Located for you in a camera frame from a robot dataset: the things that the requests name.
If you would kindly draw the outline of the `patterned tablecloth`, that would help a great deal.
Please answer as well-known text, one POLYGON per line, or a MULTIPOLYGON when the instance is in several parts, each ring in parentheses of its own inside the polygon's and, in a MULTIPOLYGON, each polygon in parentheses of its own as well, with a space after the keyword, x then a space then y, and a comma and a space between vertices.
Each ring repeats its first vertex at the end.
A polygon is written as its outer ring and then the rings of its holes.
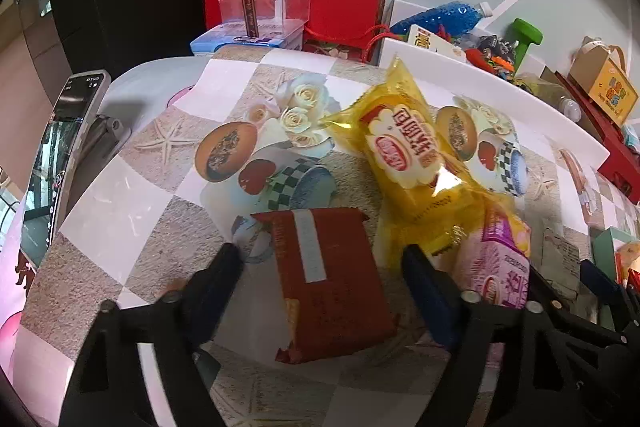
MULTIPOLYGON (((70 210, 35 277, 15 334, 12 385, 45 426, 58 423, 81 343, 106 299, 152 303, 208 265, 230 239, 231 221, 213 206, 230 183, 210 185, 194 166, 196 143, 240 119, 278 81, 309 74, 349 106, 382 69, 303 52, 233 48, 202 63, 192 90, 144 126, 70 210)), ((486 136, 504 124, 520 144, 530 179, 515 206, 535 235, 562 234, 583 255, 594 233, 639 231, 636 207, 598 169, 506 114, 475 101, 486 136)), ((423 344, 422 325, 398 276, 381 274, 397 335, 352 357, 286 365, 288 342, 273 259, 244 271, 208 349, 220 362, 212 397, 231 426, 411 426, 437 384, 446 355, 423 344)))

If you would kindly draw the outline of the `pink bread packet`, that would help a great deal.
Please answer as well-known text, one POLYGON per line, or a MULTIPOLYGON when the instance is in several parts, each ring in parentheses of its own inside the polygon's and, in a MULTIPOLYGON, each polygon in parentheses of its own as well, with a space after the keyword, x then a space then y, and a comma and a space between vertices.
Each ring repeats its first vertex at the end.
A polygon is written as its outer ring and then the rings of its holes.
POLYGON ((462 291, 475 291, 491 305, 522 309, 529 256, 529 226, 514 213, 485 202, 482 225, 462 242, 451 276, 462 291))

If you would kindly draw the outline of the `clear plastic bottle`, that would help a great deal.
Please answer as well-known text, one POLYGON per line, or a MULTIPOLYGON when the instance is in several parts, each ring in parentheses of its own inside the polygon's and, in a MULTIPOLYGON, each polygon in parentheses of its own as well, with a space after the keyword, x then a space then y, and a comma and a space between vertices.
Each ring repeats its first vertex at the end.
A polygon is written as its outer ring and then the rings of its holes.
POLYGON ((514 82, 518 87, 552 106, 576 124, 582 119, 582 108, 562 84, 544 80, 532 74, 518 76, 514 82))

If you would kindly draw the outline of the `small dark red packet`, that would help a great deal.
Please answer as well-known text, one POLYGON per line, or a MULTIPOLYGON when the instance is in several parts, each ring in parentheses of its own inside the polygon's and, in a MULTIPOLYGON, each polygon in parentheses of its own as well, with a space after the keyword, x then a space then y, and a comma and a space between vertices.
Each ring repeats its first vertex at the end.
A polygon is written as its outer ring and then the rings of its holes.
POLYGON ((271 234, 291 340, 276 360, 302 364, 353 355, 394 337, 387 302, 358 208, 255 213, 271 234))

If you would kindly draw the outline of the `red box with cutout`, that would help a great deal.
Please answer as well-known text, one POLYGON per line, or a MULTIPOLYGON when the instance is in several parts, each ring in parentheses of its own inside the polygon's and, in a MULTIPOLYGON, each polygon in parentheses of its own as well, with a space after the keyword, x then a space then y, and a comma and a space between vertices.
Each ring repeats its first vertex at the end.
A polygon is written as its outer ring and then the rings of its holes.
POLYGON ((612 182, 633 204, 639 202, 639 156, 632 153, 623 142, 623 135, 614 122, 594 103, 571 75, 554 73, 570 94, 582 106, 587 118, 596 129, 599 139, 608 151, 608 158, 601 162, 598 171, 612 182))

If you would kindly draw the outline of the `yellow bread packet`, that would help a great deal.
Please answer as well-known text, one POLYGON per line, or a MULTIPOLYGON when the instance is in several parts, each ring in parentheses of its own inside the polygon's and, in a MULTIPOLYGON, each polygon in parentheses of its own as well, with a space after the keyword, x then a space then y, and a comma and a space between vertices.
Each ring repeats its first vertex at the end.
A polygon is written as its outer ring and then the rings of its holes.
POLYGON ((421 247, 436 265, 451 265, 484 222, 496 196, 472 177, 436 129, 431 109, 403 61, 351 106, 323 117, 336 143, 363 155, 378 181, 395 248, 421 247))

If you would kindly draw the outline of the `yellow card box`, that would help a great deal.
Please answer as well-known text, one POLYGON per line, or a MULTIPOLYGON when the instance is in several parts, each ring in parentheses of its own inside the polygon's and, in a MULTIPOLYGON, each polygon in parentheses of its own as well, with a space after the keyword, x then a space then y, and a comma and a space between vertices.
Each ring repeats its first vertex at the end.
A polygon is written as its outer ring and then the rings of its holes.
POLYGON ((419 25, 412 25, 410 27, 407 42, 410 46, 426 49, 427 51, 452 58, 462 63, 466 61, 466 55, 461 48, 419 25))

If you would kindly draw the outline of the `light blue flat box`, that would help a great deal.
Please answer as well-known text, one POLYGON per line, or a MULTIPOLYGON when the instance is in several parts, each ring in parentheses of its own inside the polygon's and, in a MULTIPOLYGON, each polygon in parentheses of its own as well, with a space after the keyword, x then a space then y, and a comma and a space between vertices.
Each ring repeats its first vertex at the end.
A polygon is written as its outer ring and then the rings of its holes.
POLYGON ((250 37, 244 29, 221 24, 210 28, 190 43, 194 55, 212 56, 224 46, 258 46, 299 51, 303 47, 304 28, 298 28, 283 37, 278 32, 268 32, 263 37, 250 37))

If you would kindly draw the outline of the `cream printed snack bag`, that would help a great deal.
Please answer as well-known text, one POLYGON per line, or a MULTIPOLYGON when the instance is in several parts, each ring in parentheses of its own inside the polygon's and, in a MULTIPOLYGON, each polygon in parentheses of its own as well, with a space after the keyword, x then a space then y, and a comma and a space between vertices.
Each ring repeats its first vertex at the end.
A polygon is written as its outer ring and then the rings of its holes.
POLYGON ((555 231, 544 229, 538 272, 554 291, 567 301, 579 294, 579 249, 555 231))

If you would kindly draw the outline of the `smartphone on stand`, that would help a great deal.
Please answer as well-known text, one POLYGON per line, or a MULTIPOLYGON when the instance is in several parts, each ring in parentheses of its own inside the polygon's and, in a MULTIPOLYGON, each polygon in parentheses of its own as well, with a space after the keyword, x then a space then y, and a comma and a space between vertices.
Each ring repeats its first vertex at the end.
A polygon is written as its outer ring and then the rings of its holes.
POLYGON ((20 251, 32 269, 65 219, 80 153, 110 83, 104 69, 70 76, 53 106, 25 196, 20 251))

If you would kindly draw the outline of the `colourful toy pile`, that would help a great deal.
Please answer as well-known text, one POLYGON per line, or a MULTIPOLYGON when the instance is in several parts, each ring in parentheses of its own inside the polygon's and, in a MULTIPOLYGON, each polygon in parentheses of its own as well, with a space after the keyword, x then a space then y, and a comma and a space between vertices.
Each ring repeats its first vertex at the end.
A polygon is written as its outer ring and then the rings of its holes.
POLYGON ((489 72, 503 80, 513 82, 515 75, 516 48, 518 40, 508 41, 497 35, 477 37, 470 32, 453 37, 444 25, 438 26, 437 35, 462 51, 473 66, 489 72))

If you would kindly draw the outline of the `blue bead bottle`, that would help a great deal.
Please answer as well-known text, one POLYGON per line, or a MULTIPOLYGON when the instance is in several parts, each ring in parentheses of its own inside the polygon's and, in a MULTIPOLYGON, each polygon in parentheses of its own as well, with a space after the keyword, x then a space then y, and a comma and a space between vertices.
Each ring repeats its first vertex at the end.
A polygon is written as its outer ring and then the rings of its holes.
POLYGON ((483 1, 469 4, 453 1, 413 14, 398 20, 390 26, 390 31, 398 36, 408 35, 412 25, 437 32, 442 26, 451 37, 457 38, 471 31, 483 19, 492 17, 491 6, 483 1))

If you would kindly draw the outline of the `yellow handled gift box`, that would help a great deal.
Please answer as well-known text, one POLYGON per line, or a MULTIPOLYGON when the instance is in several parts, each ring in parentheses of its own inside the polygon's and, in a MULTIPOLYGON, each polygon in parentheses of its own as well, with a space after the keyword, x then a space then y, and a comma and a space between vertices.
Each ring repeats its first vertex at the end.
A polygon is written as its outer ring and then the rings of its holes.
POLYGON ((568 73, 617 127, 623 127, 639 95, 628 78, 626 57, 620 46, 583 38, 568 73))

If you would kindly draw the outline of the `white foam board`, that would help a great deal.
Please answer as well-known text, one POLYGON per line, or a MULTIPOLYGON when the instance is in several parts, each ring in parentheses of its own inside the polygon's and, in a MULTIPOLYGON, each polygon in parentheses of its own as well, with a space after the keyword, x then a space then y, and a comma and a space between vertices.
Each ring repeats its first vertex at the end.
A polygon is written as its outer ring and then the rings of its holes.
POLYGON ((535 136, 544 136, 593 169, 599 169, 610 156, 578 124, 539 98, 488 72, 402 41, 384 39, 378 66, 386 68, 396 57, 405 63, 433 105, 445 102, 446 91, 463 95, 509 116, 516 129, 525 132, 522 144, 532 142, 535 136))

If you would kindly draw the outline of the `green dumbbell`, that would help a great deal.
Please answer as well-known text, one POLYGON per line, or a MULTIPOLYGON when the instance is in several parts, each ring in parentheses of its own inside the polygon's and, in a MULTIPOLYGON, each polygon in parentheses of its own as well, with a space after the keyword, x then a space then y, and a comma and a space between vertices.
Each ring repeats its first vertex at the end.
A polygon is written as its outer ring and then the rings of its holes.
POLYGON ((528 48, 533 44, 539 46, 542 43, 544 35, 542 32, 526 20, 516 18, 511 25, 511 32, 514 35, 518 44, 515 46, 514 55, 514 69, 518 71, 521 64, 524 61, 524 57, 528 51, 528 48))

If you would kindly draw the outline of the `teal rimmed white tray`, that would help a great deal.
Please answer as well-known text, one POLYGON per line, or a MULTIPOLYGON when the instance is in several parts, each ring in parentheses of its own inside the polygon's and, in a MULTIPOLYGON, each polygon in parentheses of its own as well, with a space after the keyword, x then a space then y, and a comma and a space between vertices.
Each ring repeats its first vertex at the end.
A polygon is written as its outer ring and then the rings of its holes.
POLYGON ((609 227, 592 241, 594 264, 612 281, 626 286, 629 271, 639 271, 639 239, 609 227))

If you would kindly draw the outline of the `clear plastic box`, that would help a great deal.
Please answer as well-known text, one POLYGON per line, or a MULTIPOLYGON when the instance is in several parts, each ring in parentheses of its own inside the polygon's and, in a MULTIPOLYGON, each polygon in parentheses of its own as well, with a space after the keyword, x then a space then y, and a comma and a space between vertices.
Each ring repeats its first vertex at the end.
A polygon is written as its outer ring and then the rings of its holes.
POLYGON ((283 37, 305 28, 311 0, 219 0, 221 23, 244 29, 250 37, 278 32, 283 37))

